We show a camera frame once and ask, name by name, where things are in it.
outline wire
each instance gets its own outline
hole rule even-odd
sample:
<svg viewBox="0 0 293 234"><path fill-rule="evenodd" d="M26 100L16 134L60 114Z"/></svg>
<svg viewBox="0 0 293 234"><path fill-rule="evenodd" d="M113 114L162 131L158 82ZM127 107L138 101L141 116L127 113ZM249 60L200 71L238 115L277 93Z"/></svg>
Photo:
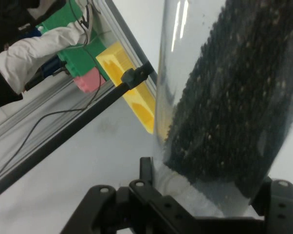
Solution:
<svg viewBox="0 0 293 234"><path fill-rule="evenodd" d="M81 26L81 28L84 30L85 32L85 35L86 35L86 41L84 43L84 45L82 46L83 49L85 50L85 52L92 58L95 66L97 67L98 69L98 72L99 72L99 88L97 89L96 93L93 95L93 97L91 98L91 100L87 103L87 105L84 107L84 108L80 108L80 109L72 109L72 110L65 110L65 111L57 111L57 112L52 112L52 113L49 113L49 114L46 114L44 115L43 117L41 117L37 122L36 124L33 126L33 128L30 130L30 132L28 133L28 135L26 136L25 140L22 142L22 144L20 145L20 147L17 149L17 151L14 153L14 155L2 166L2 168L0 169L0 175L1 173L5 170L5 168L8 166L8 164L19 154L19 152L21 151L21 149L24 147L25 143L27 142L27 140L29 139L30 135L32 134L32 132L35 130L35 128L38 126L38 124L43 120L45 119L46 117L48 116L52 116L52 115L56 115L56 114L61 114L61 113L70 113L70 112L76 112L76 111L80 111L80 112L83 112L85 111L93 102L93 100L97 97L99 91L100 91L100 88L101 88L101 78L102 78L102 74L100 73L99 71L99 66L98 66L98 63L97 61L94 59L94 57L92 56L92 54L85 48L88 44L88 41L89 41L89 38L88 38L88 35L87 35L87 31L86 29L82 26L82 23L78 20L74 10L73 10L73 7L72 7L72 3L71 3L71 0L68 0L69 1L69 5L70 5L70 8L71 8L71 12L74 16L74 18L76 19L76 21L78 22L78 24Z"/></svg>

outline metal frame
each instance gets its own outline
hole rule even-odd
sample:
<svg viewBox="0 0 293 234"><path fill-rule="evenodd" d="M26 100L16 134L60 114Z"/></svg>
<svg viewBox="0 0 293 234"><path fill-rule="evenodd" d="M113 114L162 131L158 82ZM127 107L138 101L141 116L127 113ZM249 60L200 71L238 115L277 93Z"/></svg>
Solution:
<svg viewBox="0 0 293 234"><path fill-rule="evenodd" d="M109 106L116 102L128 90L135 88L145 81L149 74L154 71L149 62L136 70L129 69L122 76L122 82L115 89L98 100L93 106L85 110L79 117L61 129L56 135L52 136L44 145L38 148L31 156L27 157L18 166L13 168L0 179L0 194L18 181L22 176L28 173L32 168L38 165L49 154L60 147L64 142L70 139L79 130L90 123L99 114L105 111Z"/></svg>

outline black clamp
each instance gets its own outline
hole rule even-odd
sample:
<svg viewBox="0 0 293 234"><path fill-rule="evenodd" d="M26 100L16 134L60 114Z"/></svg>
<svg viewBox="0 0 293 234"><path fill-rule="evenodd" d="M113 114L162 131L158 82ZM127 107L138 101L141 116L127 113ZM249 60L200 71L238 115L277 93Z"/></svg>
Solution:
<svg viewBox="0 0 293 234"><path fill-rule="evenodd" d="M136 70L133 70L132 68L127 70L122 76L122 82L127 84L129 89L134 89L145 81L153 71L154 69L148 61Z"/></svg>

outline clear plastic cylinder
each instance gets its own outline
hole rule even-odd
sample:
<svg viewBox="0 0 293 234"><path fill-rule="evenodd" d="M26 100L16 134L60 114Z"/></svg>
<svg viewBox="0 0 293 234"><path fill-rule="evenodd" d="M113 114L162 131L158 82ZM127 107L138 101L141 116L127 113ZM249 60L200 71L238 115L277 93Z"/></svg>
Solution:
<svg viewBox="0 0 293 234"><path fill-rule="evenodd" d="M293 0L166 0L155 186L242 215L293 127Z"/></svg>

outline black mounting clamp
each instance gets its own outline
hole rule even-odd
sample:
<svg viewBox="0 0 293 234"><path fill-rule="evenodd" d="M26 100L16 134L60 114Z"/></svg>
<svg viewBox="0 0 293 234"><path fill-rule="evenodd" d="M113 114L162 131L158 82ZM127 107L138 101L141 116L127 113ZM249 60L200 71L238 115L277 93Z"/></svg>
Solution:
<svg viewBox="0 0 293 234"><path fill-rule="evenodd" d="M268 179L252 206L254 218L195 218L171 196L152 187L151 158L141 158L140 179L128 187L92 187L62 234L293 234L293 185Z"/></svg>

